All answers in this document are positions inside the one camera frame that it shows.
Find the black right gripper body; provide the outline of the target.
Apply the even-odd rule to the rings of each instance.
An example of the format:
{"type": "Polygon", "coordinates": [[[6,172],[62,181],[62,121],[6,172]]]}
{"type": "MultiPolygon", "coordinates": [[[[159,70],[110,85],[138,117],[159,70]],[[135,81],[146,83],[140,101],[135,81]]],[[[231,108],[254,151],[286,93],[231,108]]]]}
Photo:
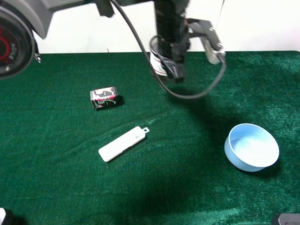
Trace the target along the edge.
{"type": "Polygon", "coordinates": [[[185,79],[185,54],[190,48],[190,42],[183,44],[171,43],[171,56],[162,57],[163,69],[166,71],[169,80],[182,83],[185,79]]]}

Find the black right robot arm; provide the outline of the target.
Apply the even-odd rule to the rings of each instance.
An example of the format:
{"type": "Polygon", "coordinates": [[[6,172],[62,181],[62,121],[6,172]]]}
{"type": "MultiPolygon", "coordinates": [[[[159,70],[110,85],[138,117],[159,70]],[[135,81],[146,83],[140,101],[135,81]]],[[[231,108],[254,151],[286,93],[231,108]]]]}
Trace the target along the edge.
{"type": "Polygon", "coordinates": [[[190,47],[185,12],[188,0],[154,1],[157,50],[168,77],[177,83],[184,80],[185,54],[190,47]]]}

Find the grey robot shoulder joint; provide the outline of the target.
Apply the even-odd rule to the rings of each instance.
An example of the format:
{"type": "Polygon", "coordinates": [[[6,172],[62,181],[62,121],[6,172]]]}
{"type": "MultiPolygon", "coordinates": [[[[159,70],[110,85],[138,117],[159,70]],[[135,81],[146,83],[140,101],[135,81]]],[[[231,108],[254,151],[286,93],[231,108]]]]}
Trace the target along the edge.
{"type": "Polygon", "coordinates": [[[41,63],[34,32],[47,36],[54,12],[94,0],[2,0],[0,2],[0,78],[25,70],[33,59],[41,63]]]}

